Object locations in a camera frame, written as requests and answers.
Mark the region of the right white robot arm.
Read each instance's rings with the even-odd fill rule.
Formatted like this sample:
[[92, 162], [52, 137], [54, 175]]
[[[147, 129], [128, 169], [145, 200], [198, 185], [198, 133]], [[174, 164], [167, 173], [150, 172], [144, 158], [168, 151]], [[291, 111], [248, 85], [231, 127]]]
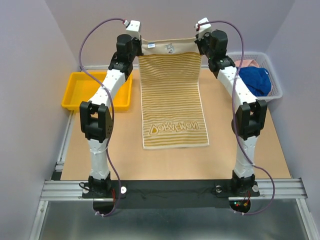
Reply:
[[208, 67], [232, 98], [231, 128], [237, 141], [236, 162], [232, 178], [224, 193], [235, 196], [259, 196], [254, 173], [255, 148], [264, 128], [267, 103], [259, 100], [240, 77], [240, 67], [227, 55], [228, 37], [221, 30], [199, 31], [195, 43], [199, 53], [208, 59]]

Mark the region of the yellow striped towel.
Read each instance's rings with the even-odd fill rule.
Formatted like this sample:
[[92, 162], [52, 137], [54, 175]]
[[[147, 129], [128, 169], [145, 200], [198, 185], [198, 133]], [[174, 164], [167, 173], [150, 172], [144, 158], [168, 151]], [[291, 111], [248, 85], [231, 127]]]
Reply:
[[209, 146], [194, 38], [142, 40], [138, 58], [145, 150]]

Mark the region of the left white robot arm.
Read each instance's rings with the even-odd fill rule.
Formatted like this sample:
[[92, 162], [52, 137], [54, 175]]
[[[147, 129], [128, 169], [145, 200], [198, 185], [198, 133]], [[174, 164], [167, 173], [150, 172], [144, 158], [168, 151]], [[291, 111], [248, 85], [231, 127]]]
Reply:
[[111, 180], [115, 167], [108, 151], [115, 123], [114, 98], [131, 75], [134, 59], [142, 54], [141, 35], [119, 35], [104, 80], [98, 80], [95, 94], [80, 103], [80, 128], [88, 141], [91, 159], [88, 181], [79, 184], [83, 198], [104, 199], [115, 193]]

